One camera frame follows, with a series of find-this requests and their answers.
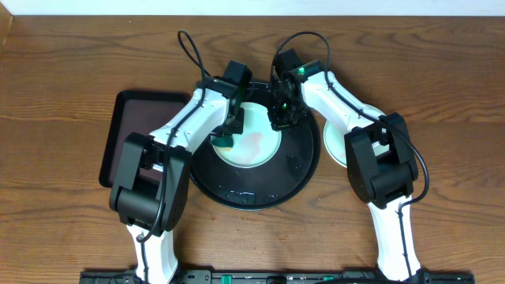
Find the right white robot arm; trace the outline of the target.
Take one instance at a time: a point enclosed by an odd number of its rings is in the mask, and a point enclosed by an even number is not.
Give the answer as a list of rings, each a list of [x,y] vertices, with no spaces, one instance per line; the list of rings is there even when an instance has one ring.
[[[413,279],[421,269],[410,223],[410,207],[417,202],[413,183],[428,171],[404,118],[357,99],[320,61],[277,57],[271,71],[272,124],[287,128],[315,110],[341,133],[351,188],[372,214],[377,266],[391,281]]]

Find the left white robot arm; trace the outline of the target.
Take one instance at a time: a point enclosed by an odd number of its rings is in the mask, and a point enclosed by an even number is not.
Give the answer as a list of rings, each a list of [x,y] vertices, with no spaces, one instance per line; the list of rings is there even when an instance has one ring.
[[[133,237],[133,283],[169,283],[178,269],[173,230],[184,211],[193,152],[237,119],[251,77],[204,77],[169,122],[124,140],[109,206]]]

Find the light blue plate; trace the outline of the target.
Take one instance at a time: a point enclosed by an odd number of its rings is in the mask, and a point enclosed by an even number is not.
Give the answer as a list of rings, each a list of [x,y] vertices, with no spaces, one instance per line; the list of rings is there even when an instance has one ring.
[[[245,110],[242,134],[233,134],[231,151],[216,151],[216,154],[231,166],[253,168],[266,163],[279,149],[282,134],[271,127],[267,108],[258,103],[243,103]]]

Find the pale green plate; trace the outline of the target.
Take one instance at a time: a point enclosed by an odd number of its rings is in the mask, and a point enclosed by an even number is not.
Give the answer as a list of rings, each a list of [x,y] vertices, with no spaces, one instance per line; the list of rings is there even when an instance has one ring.
[[[385,115],[382,110],[372,105],[365,105],[368,108],[368,112],[371,111],[371,114],[376,114],[376,118],[380,115]],[[324,145],[327,152],[340,166],[347,168],[344,135],[345,133],[335,128],[329,121],[326,121],[324,125]],[[383,146],[379,142],[374,142],[372,149],[375,155],[379,156],[388,151],[389,146]]]

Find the green yellow sponge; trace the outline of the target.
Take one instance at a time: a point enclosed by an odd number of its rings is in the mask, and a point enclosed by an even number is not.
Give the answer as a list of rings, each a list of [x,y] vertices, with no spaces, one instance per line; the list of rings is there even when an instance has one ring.
[[[211,136],[211,145],[216,151],[231,151],[234,139],[232,135]]]

